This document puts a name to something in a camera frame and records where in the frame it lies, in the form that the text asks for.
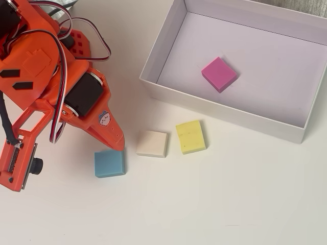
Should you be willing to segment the orange gripper with servo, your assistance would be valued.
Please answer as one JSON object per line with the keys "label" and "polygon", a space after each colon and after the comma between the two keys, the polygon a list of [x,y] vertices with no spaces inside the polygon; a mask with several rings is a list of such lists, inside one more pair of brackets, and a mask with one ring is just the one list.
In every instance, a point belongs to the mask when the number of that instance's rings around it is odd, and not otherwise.
{"label": "orange gripper with servo", "polygon": [[122,151],[124,133],[108,108],[111,93],[105,76],[89,68],[66,88],[65,98],[53,117],[53,128],[58,129],[59,122],[64,121],[84,130],[109,148]]}

